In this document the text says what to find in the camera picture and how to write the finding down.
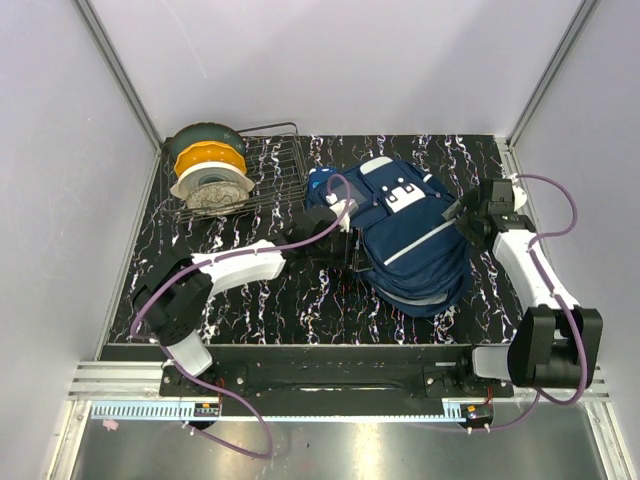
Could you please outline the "navy blue student backpack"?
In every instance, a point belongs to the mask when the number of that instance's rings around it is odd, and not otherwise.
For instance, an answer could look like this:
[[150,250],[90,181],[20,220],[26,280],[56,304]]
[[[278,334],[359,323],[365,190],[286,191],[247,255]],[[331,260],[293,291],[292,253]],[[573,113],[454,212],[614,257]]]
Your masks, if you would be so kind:
[[333,176],[307,190],[306,205],[327,205],[331,194],[356,201],[351,231],[365,262],[359,277],[411,317],[455,305],[471,280],[471,245],[442,217],[454,195],[432,174],[386,156]]

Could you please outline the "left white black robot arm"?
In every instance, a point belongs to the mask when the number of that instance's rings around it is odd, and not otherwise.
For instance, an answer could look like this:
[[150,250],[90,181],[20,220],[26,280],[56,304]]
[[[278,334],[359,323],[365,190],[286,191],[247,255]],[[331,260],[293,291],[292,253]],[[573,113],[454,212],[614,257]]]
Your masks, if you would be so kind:
[[193,395],[208,394],[216,372],[198,329],[209,299],[245,284],[273,280],[299,257],[344,261],[356,210],[354,199],[331,194],[327,205],[298,213],[288,228],[270,239],[209,254],[170,251],[134,294],[130,336],[159,344],[167,359],[182,368],[181,384]]

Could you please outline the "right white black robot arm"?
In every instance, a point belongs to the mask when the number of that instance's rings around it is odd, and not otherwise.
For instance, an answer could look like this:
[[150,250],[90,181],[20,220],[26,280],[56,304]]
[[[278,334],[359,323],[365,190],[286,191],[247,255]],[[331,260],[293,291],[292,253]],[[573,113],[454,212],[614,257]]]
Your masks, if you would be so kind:
[[470,397],[490,380],[581,396],[595,372],[603,318],[581,306],[551,267],[540,248],[544,234],[520,211],[527,202],[520,179],[483,179],[444,214],[473,247],[493,254],[523,310],[511,342],[471,348],[454,371],[454,384]]

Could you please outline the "blue pencil case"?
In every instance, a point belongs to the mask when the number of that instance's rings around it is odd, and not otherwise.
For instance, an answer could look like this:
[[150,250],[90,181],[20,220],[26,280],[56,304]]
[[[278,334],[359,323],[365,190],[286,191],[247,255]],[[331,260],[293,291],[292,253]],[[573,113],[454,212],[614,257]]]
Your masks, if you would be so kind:
[[326,182],[336,172],[337,169],[333,167],[317,166],[311,168],[308,175],[308,192],[315,190],[320,184]]

